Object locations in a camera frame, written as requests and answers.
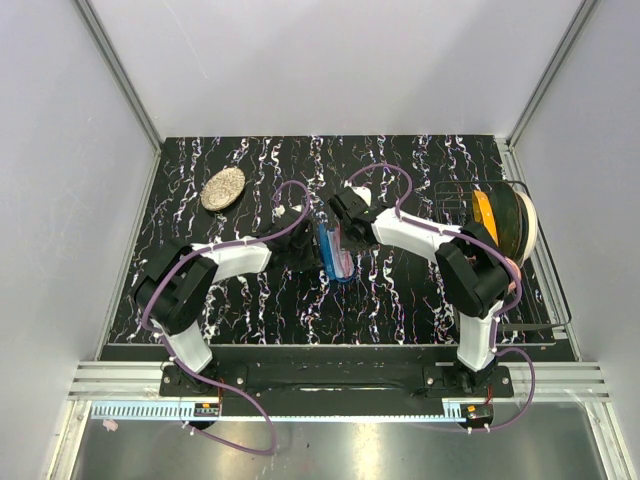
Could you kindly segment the blue glasses case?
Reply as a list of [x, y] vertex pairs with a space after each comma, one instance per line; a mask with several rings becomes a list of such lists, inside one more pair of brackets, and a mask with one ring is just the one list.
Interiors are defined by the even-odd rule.
[[324, 270], [330, 281], [346, 283], [355, 274], [351, 253], [342, 246], [340, 228], [328, 228], [326, 224], [318, 226], [318, 243]]

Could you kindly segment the red frame sunglasses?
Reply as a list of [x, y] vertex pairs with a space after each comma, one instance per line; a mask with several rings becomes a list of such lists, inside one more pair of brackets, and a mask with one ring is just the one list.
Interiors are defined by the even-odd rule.
[[334, 275], [338, 281], [347, 281], [354, 274], [354, 263], [351, 253], [342, 246], [340, 228], [329, 230], [328, 239]]

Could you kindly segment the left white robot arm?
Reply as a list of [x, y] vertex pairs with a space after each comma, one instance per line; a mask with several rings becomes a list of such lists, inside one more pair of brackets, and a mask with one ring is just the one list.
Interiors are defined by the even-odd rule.
[[181, 384], [196, 396], [215, 386], [213, 353], [198, 318], [211, 286], [270, 270], [304, 271], [322, 265], [315, 229], [304, 207], [280, 206], [275, 220], [254, 236], [223, 242], [218, 248], [171, 240], [134, 284], [132, 299], [145, 327], [165, 338], [172, 356], [186, 367]]

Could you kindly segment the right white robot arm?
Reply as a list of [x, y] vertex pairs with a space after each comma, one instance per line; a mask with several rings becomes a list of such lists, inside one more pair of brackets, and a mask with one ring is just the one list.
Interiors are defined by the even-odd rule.
[[459, 315], [456, 364], [444, 384], [466, 396], [480, 394], [497, 365], [497, 327], [505, 297], [509, 286], [519, 282], [487, 229], [477, 222], [438, 224], [398, 206], [375, 204], [365, 187], [348, 186], [328, 204], [351, 244], [399, 248], [437, 264], [446, 302]]

